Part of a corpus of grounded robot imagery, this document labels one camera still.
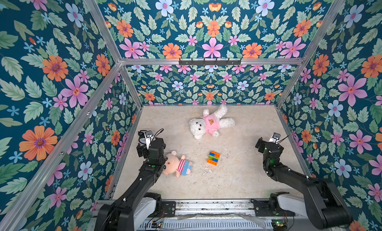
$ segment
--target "pink flower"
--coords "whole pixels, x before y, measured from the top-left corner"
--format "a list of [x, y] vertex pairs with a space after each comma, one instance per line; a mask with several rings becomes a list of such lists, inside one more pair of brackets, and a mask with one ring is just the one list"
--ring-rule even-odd
[[348, 104], [350, 106], [354, 106], [354, 104], [356, 103], [356, 96], [358, 98], [367, 97], [366, 91], [359, 89], [363, 85], [365, 85], [366, 78], [361, 78], [356, 83], [354, 83], [354, 80], [355, 80], [354, 76], [349, 75], [349, 77], [347, 78], [347, 84], [348, 85], [345, 85], [345, 84], [338, 85], [338, 90], [345, 92], [345, 93], [340, 95], [338, 100], [339, 101], [345, 101], [349, 97]]
[[309, 101], [309, 103], [310, 103], [309, 107], [312, 109], [315, 109], [318, 106], [317, 102], [318, 102], [317, 99], [312, 98], [312, 100]]
[[262, 64], [251, 64], [251, 71], [254, 71], [255, 73], [257, 73], [257, 71], [259, 70], [262, 70], [263, 67], [262, 67]]
[[143, 52], [150, 51], [149, 46], [150, 45], [147, 45], [145, 41], [139, 43], [139, 48], [143, 49]]
[[238, 74], [239, 72], [244, 72], [244, 68], [245, 68], [246, 66], [247, 66], [246, 64], [235, 65], [235, 66], [232, 68], [232, 71], [236, 71], [236, 74]]
[[62, 111], [64, 110], [64, 107], [68, 106], [68, 104], [65, 103], [68, 99], [65, 97], [63, 98], [61, 94], [59, 94], [57, 97], [58, 98], [53, 98], [53, 100], [56, 102], [53, 106], [55, 108], [60, 107], [60, 110]]
[[144, 55], [144, 53], [141, 50], [138, 50], [138, 48], [139, 48], [138, 42], [134, 42], [131, 45], [131, 41], [128, 38], [125, 38], [125, 44], [126, 45], [124, 45], [124, 44], [120, 45], [121, 49], [126, 50], [125, 57], [129, 58], [129, 57], [133, 56], [133, 58], [137, 59], [138, 55], [139, 56]]
[[77, 136], [77, 137], [74, 139], [73, 143], [70, 145], [70, 148], [66, 151], [66, 153], [70, 154], [72, 148], [74, 148], [74, 149], [77, 149], [77, 148], [78, 148], [78, 144], [76, 143], [76, 141], [78, 141], [78, 138], [79, 138], [79, 136]]
[[267, 74], [266, 73], [263, 73], [263, 74], [260, 74], [259, 75], [259, 79], [260, 79], [260, 81], [262, 81], [262, 80], [266, 80], [267, 79]]
[[226, 81], [228, 82], [229, 80], [232, 80], [232, 74], [228, 74], [226, 73], [224, 76], [223, 76], [223, 81]]
[[305, 48], [306, 46], [306, 44], [300, 44], [300, 43], [301, 43], [301, 37], [296, 39], [293, 44], [292, 42], [288, 41], [285, 45], [287, 49], [281, 51], [280, 55], [286, 55], [285, 56], [286, 58], [290, 58], [292, 57], [292, 55], [295, 58], [298, 57], [300, 55], [299, 50]]
[[232, 46], [232, 45], [238, 44], [238, 41], [239, 41], [239, 39], [238, 39], [237, 35], [235, 35], [233, 37], [232, 36], [230, 37], [230, 40], [228, 41], [228, 43], [231, 43], [231, 46]]
[[275, 50], [281, 51], [282, 49], [285, 48], [285, 44], [286, 44], [286, 42], [280, 41], [280, 43], [276, 45]]
[[347, 80], [347, 77], [349, 76], [350, 74], [348, 73], [348, 70], [345, 69], [344, 71], [340, 70], [340, 75], [337, 76], [337, 78], [339, 79], [339, 82], [341, 83], [342, 81], [346, 82]]
[[66, 200], [66, 195], [64, 195], [66, 192], [66, 188], [61, 190], [61, 187], [58, 187], [55, 194], [51, 194], [49, 197], [52, 200], [50, 203], [50, 208], [52, 208], [54, 205], [57, 207], [60, 207], [61, 200]]
[[158, 74], [158, 73], [154, 77], [155, 77], [155, 80], [158, 80], [158, 81], [162, 81], [163, 79], [162, 74]]
[[308, 79], [311, 78], [310, 72], [311, 69], [304, 68], [304, 71], [301, 73], [301, 82], [304, 82], [306, 84]]
[[34, 8], [35, 8], [36, 10], [39, 10], [40, 7], [41, 7], [41, 9], [47, 11], [47, 8], [46, 8], [45, 5], [44, 5], [44, 4], [48, 3], [47, 0], [30, 0], [30, 1], [33, 2]]
[[309, 85], [309, 87], [312, 89], [311, 93], [315, 92], [318, 93], [318, 89], [322, 88], [322, 85], [319, 84], [321, 82], [321, 79], [313, 79], [313, 83]]
[[92, 135], [92, 133], [85, 134], [85, 139], [83, 139], [82, 142], [86, 143], [86, 146], [89, 146], [89, 143], [93, 144], [93, 138], [94, 136]]
[[192, 35], [190, 35], [190, 37], [187, 39], [187, 41], [188, 41], [188, 45], [195, 45], [195, 43], [198, 42], [196, 40], [196, 36], [192, 37]]
[[300, 151], [300, 153], [303, 153], [304, 152], [304, 149], [301, 147], [303, 144], [304, 144], [304, 141], [303, 140], [298, 140], [298, 136], [295, 136], [294, 137], [294, 141], [296, 142], [296, 145], [298, 147], [298, 150]]
[[107, 107], [107, 109], [110, 110], [113, 107], [112, 104], [113, 104], [113, 101], [110, 100], [110, 98], [108, 100], [106, 100], [106, 107]]
[[62, 172], [60, 170], [62, 170], [65, 167], [65, 165], [66, 165], [66, 163], [63, 162], [57, 166], [56, 171], [53, 173], [53, 175], [49, 178], [49, 180], [47, 182], [48, 186], [51, 186], [53, 184], [54, 177], [56, 177], [56, 179], [62, 178]]
[[382, 192], [380, 190], [379, 185], [375, 184], [374, 186], [372, 186], [370, 184], [368, 186], [369, 186], [369, 189], [370, 189], [368, 194], [371, 195], [371, 196], [374, 196], [374, 199], [377, 201], [377, 203], [379, 203], [381, 201], [381, 199], [382, 199]]
[[171, 67], [171, 65], [161, 65], [159, 70], [165, 71], [165, 73], [168, 73], [169, 71], [172, 71], [172, 67]]
[[86, 70], [83, 71], [82, 69], [80, 69], [79, 74], [77, 74], [77, 76], [81, 79], [81, 82], [85, 81], [85, 83], [88, 83], [89, 76], [87, 74], [88, 72]]
[[313, 163], [314, 157], [312, 155], [307, 155], [306, 160], [309, 162], [309, 164]]
[[194, 75], [190, 75], [190, 81], [199, 81], [199, 77], [196, 73], [194, 73]]
[[177, 65], [177, 67], [179, 68], [179, 69], [178, 69], [178, 72], [179, 72], [179, 73], [182, 72], [182, 73], [186, 74], [187, 71], [190, 71], [190, 70], [191, 70], [191, 68], [188, 67], [188, 65]]
[[342, 137], [342, 133], [337, 133], [336, 131], [333, 131], [334, 135], [331, 135], [330, 137], [333, 139], [332, 143], [337, 143], [337, 146], [341, 145], [341, 142], [344, 141]]
[[65, 83], [70, 89], [63, 89], [60, 94], [67, 98], [71, 97], [69, 100], [70, 107], [74, 108], [77, 105], [77, 100], [81, 106], [85, 105], [88, 101], [88, 96], [83, 93], [86, 92], [89, 87], [86, 84], [81, 85], [81, 80], [78, 76], [74, 77], [74, 84], [70, 79], [65, 79]]
[[382, 172], [382, 156], [381, 155], [378, 155], [377, 156], [377, 161], [376, 162], [375, 160], [370, 160], [369, 163], [370, 165], [376, 167], [374, 168], [371, 173], [375, 176], [379, 175], [381, 172]]
[[363, 148], [365, 148], [366, 150], [371, 150], [371, 145], [367, 144], [367, 142], [371, 141], [371, 136], [366, 135], [362, 137], [363, 134], [361, 130], [358, 130], [356, 134], [357, 136], [355, 136], [354, 134], [349, 135], [349, 138], [355, 141], [351, 142], [349, 146], [357, 147], [357, 151], [359, 154], [363, 153]]
[[218, 50], [222, 49], [223, 45], [222, 44], [216, 44], [216, 38], [212, 37], [210, 39], [210, 45], [208, 44], [203, 44], [202, 45], [203, 49], [206, 50], [204, 52], [203, 57], [208, 57], [211, 55], [211, 58], [215, 55], [215, 57], [220, 57], [220, 52]]

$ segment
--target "stuffed pig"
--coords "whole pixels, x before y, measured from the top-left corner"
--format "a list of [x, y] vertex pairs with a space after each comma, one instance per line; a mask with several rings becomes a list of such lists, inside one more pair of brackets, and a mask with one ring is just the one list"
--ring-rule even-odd
[[235, 125], [233, 118], [221, 119], [227, 113], [227, 110], [227, 106], [222, 104], [213, 114], [210, 114], [208, 109], [204, 109], [202, 118], [192, 119], [189, 124], [194, 138], [200, 140], [205, 133], [218, 137], [220, 135], [219, 128], [233, 127]]
[[176, 157], [176, 151], [166, 154], [165, 164], [163, 165], [163, 173], [168, 176], [175, 172], [176, 177], [180, 175], [186, 176], [191, 173], [192, 162], [185, 160], [186, 156], [182, 155], [180, 160]]

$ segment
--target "light blue flower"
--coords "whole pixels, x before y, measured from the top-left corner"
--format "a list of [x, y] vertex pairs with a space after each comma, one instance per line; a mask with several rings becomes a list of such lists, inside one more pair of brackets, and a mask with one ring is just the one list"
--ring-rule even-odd
[[7, 111], [11, 113], [11, 116], [14, 116], [15, 114], [16, 114], [16, 115], [19, 114], [17, 111], [19, 111], [20, 108], [16, 108], [16, 109], [15, 109], [15, 106], [12, 106], [11, 108], [12, 108], [12, 109], [9, 109], [9, 108], [7, 109]]
[[46, 127], [47, 124], [50, 123], [50, 121], [48, 121], [49, 117], [46, 117], [46, 118], [44, 118], [44, 117], [40, 117], [40, 119], [42, 120], [42, 122], [40, 122], [39, 124], [40, 124], [40, 125], [44, 125], [44, 127]]
[[50, 107], [52, 100], [49, 100], [49, 98], [46, 98], [45, 101], [42, 101], [42, 104], [45, 104], [45, 107]]
[[124, 8], [123, 7], [121, 7], [121, 6], [118, 6], [118, 9], [117, 10], [119, 10], [121, 13], [124, 11]]
[[227, 13], [227, 7], [226, 8], [222, 8], [222, 11], [220, 12], [220, 14], [225, 15], [226, 13]]
[[111, 11], [110, 11], [110, 8], [109, 7], [104, 7], [103, 8], [105, 11], [105, 13], [107, 13], [108, 15], [110, 15]]
[[27, 42], [24, 42], [24, 44], [25, 44], [24, 49], [28, 50], [29, 53], [31, 51], [34, 51], [33, 45], [29, 45]]
[[203, 8], [202, 13], [204, 13], [204, 15], [208, 14], [209, 13], [208, 8]]
[[20, 153], [17, 154], [17, 151], [14, 151], [13, 154], [14, 154], [14, 156], [9, 157], [9, 159], [10, 159], [10, 160], [13, 160], [13, 163], [16, 164], [18, 160], [21, 160], [21, 159], [22, 159], [22, 157], [21, 157], [22, 152], [20, 152]]

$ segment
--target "green leaf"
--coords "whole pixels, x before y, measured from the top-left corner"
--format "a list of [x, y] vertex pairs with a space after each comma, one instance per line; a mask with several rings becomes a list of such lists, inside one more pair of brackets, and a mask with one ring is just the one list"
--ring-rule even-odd
[[24, 72], [22, 71], [22, 66], [16, 59], [11, 57], [3, 57], [1, 60], [1, 65], [10, 76], [14, 76], [17, 81], [21, 82], [21, 76]]

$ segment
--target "wall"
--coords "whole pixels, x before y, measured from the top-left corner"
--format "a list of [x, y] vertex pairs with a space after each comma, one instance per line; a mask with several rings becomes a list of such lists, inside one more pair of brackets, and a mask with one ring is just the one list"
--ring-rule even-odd
[[283, 106], [314, 177], [335, 182], [356, 220], [381, 227], [382, 0], [347, 0]]
[[[0, 0], [0, 128], [3, 131], [0, 218], [113, 65], [82, 0], [39, 1]], [[81, 81], [80, 76], [85, 73], [87, 77]], [[73, 82], [76, 87], [81, 83], [77, 100], [72, 96]], [[131, 96], [118, 76], [19, 229], [86, 229], [90, 210], [108, 189], [134, 111]], [[86, 137], [92, 143], [86, 144]], [[35, 148], [35, 142], [41, 147]], [[92, 171], [88, 169], [88, 177], [84, 179], [81, 171], [85, 168]], [[60, 200], [55, 202], [58, 193]]]

